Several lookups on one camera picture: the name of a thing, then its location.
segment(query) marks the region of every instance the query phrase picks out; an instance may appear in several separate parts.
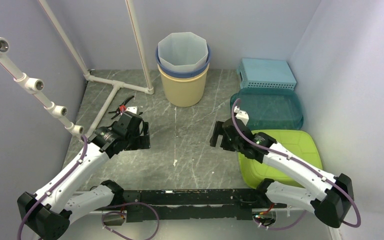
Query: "stacked buckets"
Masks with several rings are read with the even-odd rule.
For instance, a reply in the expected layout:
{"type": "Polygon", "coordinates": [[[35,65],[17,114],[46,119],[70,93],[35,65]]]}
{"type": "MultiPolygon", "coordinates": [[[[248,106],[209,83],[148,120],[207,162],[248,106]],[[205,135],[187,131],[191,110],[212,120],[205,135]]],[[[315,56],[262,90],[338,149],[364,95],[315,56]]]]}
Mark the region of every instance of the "stacked buckets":
{"type": "Polygon", "coordinates": [[[192,32],[177,32],[158,43],[155,50],[165,97],[178,107],[197,104],[204,94],[211,50],[192,32]]]}

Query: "white plastic bucket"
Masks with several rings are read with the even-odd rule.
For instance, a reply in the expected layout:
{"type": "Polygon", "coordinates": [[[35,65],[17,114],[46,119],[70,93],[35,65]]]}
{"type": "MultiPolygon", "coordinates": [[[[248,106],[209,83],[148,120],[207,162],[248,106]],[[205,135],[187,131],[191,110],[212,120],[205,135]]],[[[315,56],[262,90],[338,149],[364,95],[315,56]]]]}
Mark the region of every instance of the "white plastic bucket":
{"type": "Polygon", "coordinates": [[[207,41],[192,32],[171,33],[158,43],[161,64],[178,73],[202,68],[208,56],[207,41]]]}

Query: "white pvc pipe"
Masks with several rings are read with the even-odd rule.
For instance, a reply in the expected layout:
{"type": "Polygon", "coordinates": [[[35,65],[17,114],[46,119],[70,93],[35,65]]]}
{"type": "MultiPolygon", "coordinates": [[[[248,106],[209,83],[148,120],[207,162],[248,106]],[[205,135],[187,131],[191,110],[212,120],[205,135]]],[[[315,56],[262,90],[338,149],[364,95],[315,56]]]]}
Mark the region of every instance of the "white pvc pipe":
{"type": "Polygon", "coordinates": [[[149,90],[148,94],[154,94],[154,87],[152,86],[150,71],[148,69],[147,61],[145,59],[144,44],[142,43],[141,32],[139,31],[138,19],[136,18],[135,6],[132,0],[125,0],[127,12],[130,17],[131,28],[133,29],[134,37],[136,39],[137,50],[139,51],[140,62],[142,63],[143,73],[145,74],[146,85],[149,90]]]}
{"type": "MultiPolygon", "coordinates": [[[[6,48],[9,49],[9,43],[6,39],[0,37],[0,44],[6,45],[6,48]]],[[[41,79],[30,78],[27,74],[23,73],[7,56],[8,50],[0,50],[0,64],[4,69],[8,71],[14,77],[14,81],[22,87],[27,93],[33,95],[39,102],[42,103],[44,108],[48,111],[48,113],[54,118],[58,119],[62,124],[64,124],[65,129],[69,131],[71,134],[79,137],[83,134],[83,127],[74,125],[71,121],[69,121],[65,115],[67,114],[67,109],[64,106],[56,106],[53,102],[51,102],[42,92],[44,88],[44,83],[41,79]],[[61,111],[53,111],[56,107],[59,110],[64,109],[64,113],[61,111]]]]}
{"type": "Polygon", "coordinates": [[[110,106],[111,101],[113,100],[114,96],[116,95],[117,91],[120,88],[132,89],[132,90],[144,92],[144,93],[150,94],[150,95],[154,94],[154,87],[152,86],[148,65],[147,65],[147,62],[145,60],[144,46],[142,43],[142,38],[141,38],[139,27],[138,27],[138,20],[136,19],[135,9],[133,6],[133,2],[131,0],[126,0],[126,6],[127,6],[128,15],[130,17],[130,23],[131,23],[131,26],[133,29],[134,37],[136,39],[136,45],[137,45],[137,49],[139,51],[140,62],[142,64],[143,73],[145,75],[147,87],[136,86],[136,85],[122,82],[122,81],[109,80],[109,79],[104,79],[101,77],[96,77],[96,76],[91,75],[89,73],[88,68],[86,67],[85,63],[83,62],[82,58],[77,53],[76,49],[74,48],[73,44],[71,43],[70,39],[68,38],[67,34],[64,32],[63,27],[58,22],[57,17],[52,12],[47,1],[46,0],[38,0],[38,2],[42,6],[42,8],[45,11],[45,13],[47,14],[47,16],[49,17],[52,24],[54,25],[56,31],[61,36],[62,41],[65,43],[68,50],[73,55],[75,61],[77,62],[78,66],[80,67],[81,71],[83,72],[83,75],[86,78],[86,80],[91,81],[91,82],[110,84],[113,86],[111,93],[109,94],[104,105],[102,106],[101,110],[99,111],[98,115],[96,116],[95,120],[93,121],[92,125],[90,126],[90,128],[86,134],[87,136],[90,136],[93,133],[93,131],[96,129],[96,127],[98,126],[102,117],[106,113],[108,107],[110,106]]]}
{"type": "Polygon", "coordinates": [[[7,55],[2,54],[0,56],[0,64],[4,69],[8,71],[15,79],[21,79],[24,75],[23,72],[7,57],[7,55]]]}
{"type": "Polygon", "coordinates": [[[52,107],[52,102],[49,100],[43,92],[39,91],[37,93],[34,93],[33,96],[45,107],[50,108],[52,107]]]}
{"type": "Polygon", "coordinates": [[[49,7],[48,3],[46,0],[37,0],[39,4],[42,6],[43,10],[49,17],[50,21],[52,22],[53,26],[55,27],[56,31],[59,33],[61,36],[62,40],[64,41],[65,45],[67,46],[68,50],[74,57],[75,61],[77,62],[78,66],[80,67],[81,71],[83,72],[84,75],[87,75],[89,73],[88,68],[86,67],[85,63],[83,62],[82,58],[80,55],[77,53],[76,49],[74,48],[72,42],[70,41],[69,37],[67,34],[64,32],[63,27],[61,24],[58,22],[57,17],[55,16],[54,12],[52,12],[51,8],[49,7]]]}
{"type": "Polygon", "coordinates": [[[90,125],[90,128],[86,133],[86,137],[89,138],[94,133],[95,129],[97,128],[104,114],[107,112],[108,107],[110,106],[111,102],[113,101],[119,89],[120,88],[118,86],[114,86],[112,88],[112,91],[109,93],[109,96],[105,100],[105,103],[103,104],[102,108],[99,110],[98,114],[96,115],[95,120],[93,120],[92,124],[90,125]]]}
{"type": "Polygon", "coordinates": [[[110,84],[110,85],[113,85],[113,86],[117,86],[119,88],[125,88],[125,89],[131,89],[131,90],[135,90],[135,91],[140,91],[140,92],[144,92],[146,94],[152,94],[152,93],[150,93],[150,90],[148,88],[146,88],[146,87],[128,84],[128,83],[125,83],[123,81],[109,80],[109,79],[105,79],[105,78],[101,78],[101,77],[96,77],[96,76],[93,76],[93,75],[89,75],[87,77],[87,80],[89,80],[91,82],[110,84]]]}

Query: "blue bucket rim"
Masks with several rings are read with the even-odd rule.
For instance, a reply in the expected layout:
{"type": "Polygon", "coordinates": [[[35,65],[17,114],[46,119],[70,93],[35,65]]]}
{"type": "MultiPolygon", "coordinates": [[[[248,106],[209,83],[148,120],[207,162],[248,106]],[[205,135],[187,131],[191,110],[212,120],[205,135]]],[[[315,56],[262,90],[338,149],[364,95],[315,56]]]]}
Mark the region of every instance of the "blue bucket rim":
{"type": "Polygon", "coordinates": [[[160,61],[160,58],[158,57],[158,47],[156,47],[155,49],[155,58],[156,58],[156,63],[159,65],[159,67],[161,68],[161,70],[171,76],[171,77],[174,77],[174,78],[178,78],[178,79],[188,79],[188,78],[193,78],[195,76],[198,76],[199,74],[201,74],[202,72],[205,71],[205,69],[207,68],[208,64],[210,63],[210,60],[211,60],[211,49],[210,49],[210,46],[207,44],[206,45],[207,48],[208,48],[208,56],[206,58],[206,61],[205,61],[205,64],[204,66],[202,66],[200,69],[198,70],[195,70],[195,71],[188,71],[188,72],[178,72],[178,71],[171,71],[171,70],[168,70],[166,67],[164,67],[162,64],[161,64],[161,61],[160,61]]]}

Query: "yellow bucket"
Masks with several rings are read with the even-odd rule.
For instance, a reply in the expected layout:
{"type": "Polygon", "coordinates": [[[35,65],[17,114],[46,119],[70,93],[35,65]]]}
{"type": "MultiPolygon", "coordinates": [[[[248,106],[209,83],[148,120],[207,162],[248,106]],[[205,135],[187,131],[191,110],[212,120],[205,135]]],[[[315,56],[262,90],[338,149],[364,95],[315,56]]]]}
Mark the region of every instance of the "yellow bucket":
{"type": "Polygon", "coordinates": [[[178,107],[190,107],[197,104],[204,94],[207,71],[210,65],[197,76],[176,78],[167,75],[158,65],[162,87],[167,100],[178,107]]]}

